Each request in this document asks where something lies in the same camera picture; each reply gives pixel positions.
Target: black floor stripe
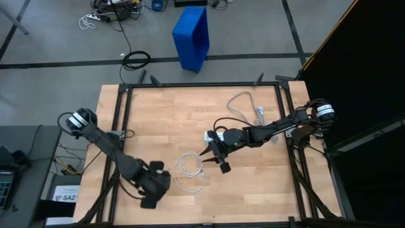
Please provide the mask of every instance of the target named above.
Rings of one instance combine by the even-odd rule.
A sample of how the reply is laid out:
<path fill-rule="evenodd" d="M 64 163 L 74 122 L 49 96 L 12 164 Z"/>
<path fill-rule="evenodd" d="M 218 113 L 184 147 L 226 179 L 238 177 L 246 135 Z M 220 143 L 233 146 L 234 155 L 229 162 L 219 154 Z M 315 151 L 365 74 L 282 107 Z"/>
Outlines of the black floor stripe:
<path fill-rule="evenodd" d="M 312 53 L 303 53 L 310 57 Z M 302 54 L 298 53 L 273 53 L 273 54 L 221 54 L 207 56 L 206 60 L 248 60 L 248 59 L 273 59 L 273 58 L 300 58 Z M 131 63 L 142 63 L 146 59 L 130 60 Z M 151 63 L 172 63 L 178 62 L 178 57 L 151 58 Z M 47 68 L 47 67 L 82 67 L 82 66 L 100 66 L 100 65 L 119 65 L 122 60 L 98 60 L 98 61 L 70 61 L 55 63 L 21 63 L 21 64 L 2 64 L 0 69 L 29 69 L 29 68 Z"/>
<path fill-rule="evenodd" d="M 19 22 L 20 22 L 21 19 L 23 18 L 23 15 L 24 15 L 24 13 L 25 13 L 25 10 L 27 9 L 28 4 L 30 4 L 30 2 L 31 2 L 31 0 L 25 0 L 23 6 L 21 7 L 21 10 L 20 10 L 20 12 L 18 13 L 18 16 L 17 16 L 17 18 L 16 18 Z M 0 49 L 0 60 L 1 60 L 1 58 L 4 56 L 4 54 L 5 54 L 6 50 L 7 50 L 7 47 L 8 47 L 8 45 L 9 45 L 10 42 L 11 42 L 11 38 L 13 38 L 13 35 L 14 35 L 14 33 L 15 33 L 16 30 L 17 30 L 17 26 L 13 25 L 12 28 L 10 29 L 10 31 L 9 31 L 9 33 L 8 33 L 8 35 L 7 35 L 7 37 L 6 37 L 6 40 L 3 42 L 3 45 L 1 46 L 1 49 Z"/>
<path fill-rule="evenodd" d="M 289 4 L 287 3 L 287 0 L 281 0 L 281 2 L 283 3 L 284 11 L 287 15 L 287 20 L 289 21 L 292 38 L 294 40 L 294 43 L 296 44 L 298 54 L 300 55 L 299 60 L 301 61 L 301 64 L 304 65 L 306 56 L 304 55 L 304 50 L 302 49 L 301 42 L 299 41 L 296 25 L 294 24 L 294 21 L 292 19 Z"/>

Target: black metal frame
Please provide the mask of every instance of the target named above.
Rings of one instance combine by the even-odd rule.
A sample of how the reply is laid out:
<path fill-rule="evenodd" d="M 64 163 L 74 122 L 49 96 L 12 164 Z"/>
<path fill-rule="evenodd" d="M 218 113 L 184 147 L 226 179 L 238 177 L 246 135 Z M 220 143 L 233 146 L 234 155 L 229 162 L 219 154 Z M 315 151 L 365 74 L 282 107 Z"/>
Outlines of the black metal frame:
<path fill-rule="evenodd" d="M 276 91 L 277 102 L 278 102 L 278 105 L 280 108 L 281 117 L 285 117 L 285 110 L 284 110 L 284 106 L 283 106 L 281 88 L 285 89 L 285 94 L 287 97 L 287 103 L 289 106 L 290 113 L 294 110 L 288 83 L 285 83 L 285 82 L 260 82 L 260 81 L 259 82 L 257 82 L 257 81 L 256 82 L 211 82 L 211 83 L 203 82 L 203 83 L 169 83 L 169 84 L 157 85 L 157 84 L 142 84 L 142 81 L 143 81 L 142 75 L 144 77 L 143 72 L 141 73 L 141 78 L 138 81 L 138 84 L 120 84 L 120 86 L 118 88 L 118 96 L 117 96 L 116 106 L 115 106 L 113 126 L 112 126 L 111 130 L 116 130 L 116 128 L 117 128 L 118 118 L 120 116 L 120 107 L 121 107 L 121 102 L 122 102 L 122 96 L 125 91 L 127 92 L 127 102 L 125 104 L 123 125 L 122 125 L 121 130 L 123 130 L 123 131 L 127 130 L 128 118 L 129 118 L 129 114 L 130 114 L 132 91 L 134 89 L 138 89 L 138 88 L 274 86 L 275 91 Z M 286 145 L 287 145 L 287 151 L 289 154 L 290 166 L 293 167 L 293 165 L 296 165 L 294 147 L 292 145 L 292 141 L 289 140 L 288 138 L 286 138 Z M 306 159 L 305 159 L 305 155 L 304 155 L 303 151 L 299 151 L 299 157 L 301 160 L 301 167 L 303 170 L 302 176 L 304 177 L 304 180 L 310 186 L 311 181 L 309 178 L 308 166 L 306 164 Z M 104 189 L 105 183 L 108 181 L 110 168 L 111 168 L 111 160 L 108 158 L 106 161 L 105 169 L 104 169 L 103 186 L 101 189 Z M 293 171 L 292 171 L 292 177 L 293 177 L 293 182 L 294 182 L 294 190 L 295 190 L 296 197 L 297 197 L 297 206 L 298 206 L 298 210 L 299 210 L 299 216 L 302 220 L 302 219 L 307 218 L 307 216 L 306 216 L 306 211 L 305 211 L 305 207 L 304 207 L 304 200 L 302 198 L 301 185 L 300 185 L 299 179 L 296 177 L 296 175 L 294 174 Z M 113 221 L 114 221 L 117 192 L 118 192 L 118 182 L 115 182 L 115 185 L 113 187 L 112 197 L 111 197 L 110 208 L 109 208 L 108 221 L 107 221 L 110 223 L 113 223 Z M 310 202 L 311 214 L 312 214 L 313 218 L 318 218 L 318 211 L 316 209 L 315 202 L 310 197 L 309 197 L 309 202 Z M 96 223 L 102 222 L 103 211 L 104 211 L 104 205 L 100 208 L 100 210 L 97 213 Z M 159 225 L 159 226 L 160 227 L 190 227 L 190 226 L 212 227 L 215 225 L 215 227 L 229 227 L 229 226 L 233 226 L 233 227 L 235 227 L 235 226 L 294 227 L 295 225 L 298 225 L 298 224 L 299 224 L 299 222 L 295 222 L 294 218 L 290 217 L 288 222 L 255 222 L 255 223 L 231 223 L 231 224 L 170 224 L 170 225 Z M 156 227 L 156 225 L 130 225 L 130 226 L 123 226 L 123 227 Z"/>

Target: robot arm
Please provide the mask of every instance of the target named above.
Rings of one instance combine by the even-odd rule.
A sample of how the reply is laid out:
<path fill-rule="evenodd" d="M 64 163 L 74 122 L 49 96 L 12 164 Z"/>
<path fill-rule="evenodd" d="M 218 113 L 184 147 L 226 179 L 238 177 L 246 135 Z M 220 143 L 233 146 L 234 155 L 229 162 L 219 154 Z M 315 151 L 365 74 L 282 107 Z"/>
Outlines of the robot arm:
<path fill-rule="evenodd" d="M 310 115 L 307 109 L 312 108 Z M 207 149 L 200 155 L 210 151 L 214 157 L 204 162 L 216 162 L 220 164 L 222 173 L 230 171 L 230 165 L 225 158 L 232 152 L 242 149 L 245 146 L 256 148 L 268 142 L 271 137 L 288 130 L 291 130 L 292 140 L 295 146 L 304 146 L 309 141 L 309 136 L 315 132 L 327 130 L 335 120 L 335 111 L 328 101 L 316 99 L 308 102 L 303 107 L 298 107 L 291 115 L 277 120 L 266 126 L 243 127 L 240 129 L 227 129 L 226 127 L 214 127 L 214 130 L 207 132 L 212 138 Z M 216 133 L 216 129 L 225 129 L 223 141 Z"/>
<path fill-rule="evenodd" d="M 151 161 L 148 165 L 141 159 L 125 155 L 119 137 L 99 129 L 96 114 L 89 109 L 77 110 L 66 120 L 66 126 L 70 129 L 70 135 L 86 138 L 109 156 L 126 181 L 137 189 L 142 188 L 138 191 L 144 196 L 140 207 L 156 208 L 156 203 L 170 187 L 170 174 L 163 171 L 162 161 Z"/>

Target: gray cable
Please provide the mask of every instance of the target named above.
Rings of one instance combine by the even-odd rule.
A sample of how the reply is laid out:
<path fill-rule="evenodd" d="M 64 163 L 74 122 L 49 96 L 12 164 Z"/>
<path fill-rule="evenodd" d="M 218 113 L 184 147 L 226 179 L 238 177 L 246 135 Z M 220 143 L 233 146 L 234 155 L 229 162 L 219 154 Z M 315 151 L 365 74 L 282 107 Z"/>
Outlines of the gray cable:
<path fill-rule="evenodd" d="M 227 108 L 228 108 L 228 110 L 234 111 L 234 112 L 238 113 L 239 115 L 241 115 L 241 116 L 243 117 L 243 119 L 245 120 L 245 122 L 248 122 L 248 123 L 249 123 L 248 119 L 246 118 L 246 116 L 245 116 L 243 113 L 241 113 L 240 111 L 238 111 L 238 110 L 236 110 L 236 109 L 234 109 L 234 108 L 231 108 L 230 105 L 229 105 L 234 99 L 238 98 L 239 96 L 241 96 L 241 95 L 243 95 L 243 94 L 249 95 L 249 97 L 250 97 L 250 99 L 251 99 L 251 104 L 252 104 L 253 111 L 255 112 L 256 116 L 258 117 L 258 119 L 256 119 L 253 124 L 256 124 L 255 122 L 258 122 L 260 125 L 265 125 L 265 120 L 264 120 L 264 118 L 263 118 L 263 114 L 260 112 L 260 109 L 259 109 L 259 108 L 255 107 L 254 101 L 253 101 L 253 96 L 252 96 L 252 94 L 251 94 L 250 92 L 247 92 L 247 91 L 245 91 L 245 92 L 240 92 L 240 93 L 238 93 L 236 96 L 234 96 L 233 98 L 231 98 L 231 99 L 228 101 L 228 103 L 227 103 Z"/>

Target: desk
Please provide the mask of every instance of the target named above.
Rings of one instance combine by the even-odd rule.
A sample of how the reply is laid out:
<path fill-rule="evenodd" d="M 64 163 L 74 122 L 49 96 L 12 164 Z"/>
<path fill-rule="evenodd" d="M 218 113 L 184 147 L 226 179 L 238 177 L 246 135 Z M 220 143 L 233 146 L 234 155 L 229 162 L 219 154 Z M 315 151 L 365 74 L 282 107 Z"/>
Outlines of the desk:
<path fill-rule="evenodd" d="M 294 106 L 308 101 L 304 82 L 289 82 Z M 104 85 L 97 106 L 98 125 L 102 130 L 111 130 L 117 85 Z M 162 160 L 165 169 L 173 173 L 177 158 L 189 151 L 201 152 L 206 148 L 203 135 L 212 129 L 213 122 L 220 117 L 238 117 L 226 108 L 227 101 L 242 91 L 251 91 L 256 106 L 263 106 L 267 123 L 280 118 L 275 88 L 259 87 L 171 87 L 135 88 L 131 96 L 128 128 L 135 137 L 125 141 L 125 154 L 149 162 Z M 122 124 L 125 97 L 121 102 L 118 128 Z M 243 112 L 250 122 L 255 115 L 249 98 L 241 97 L 233 107 Z M 243 124 L 223 120 L 220 125 L 241 128 Z M 319 140 L 311 139 L 311 145 L 322 149 Z M 99 150 L 91 146 L 87 153 L 89 163 Z M 313 189 L 321 200 L 336 215 L 340 215 L 337 197 L 333 188 L 327 161 L 318 152 L 305 149 Z M 86 170 L 82 177 L 74 220 L 80 220 L 97 198 L 105 155 L 102 154 Z M 171 180 L 169 191 L 155 210 L 139 207 L 139 201 L 118 190 L 114 224 L 200 224 L 229 222 L 279 222 L 294 216 L 299 220 L 292 175 L 283 134 L 278 142 L 268 142 L 261 148 L 244 148 L 232 153 L 227 161 L 232 171 L 222 174 L 215 163 L 205 163 L 206 185 L 198 193 L 187 193 Z M 189 163 L 196 168 L 197 164 Z M 179 170 L 176 176 L 181 177 Z M 201 179 L 178 179 L 182 186 L 197 187 Z M 125 186 L 132 194 L 134 188 Z M 309 215 L 308 201 L 304 194 L 305 207 Z M 104 220 L 107 218 L 109 199 L 106 201 Z"/>
<path fill-rule="evenodd" d="M 38 126 L 7 126 L 0 127 L 0 144 L 5 144 L 14 152 L 21 150 L 25 154 L 30 151 Z M 35 138 L 30 160 L 50 158 L 54 156 L 59 142 L 61 130 L 58 126 L 41 126 Z M 0 227 L 28 227 L 34 218 L 38 202 L 52 159 L 32 162 L 31 168 L 22 174 L 20 185 L 14 195 L 11 205 L 18 209 L 6 211 L 1 219 Z"/>

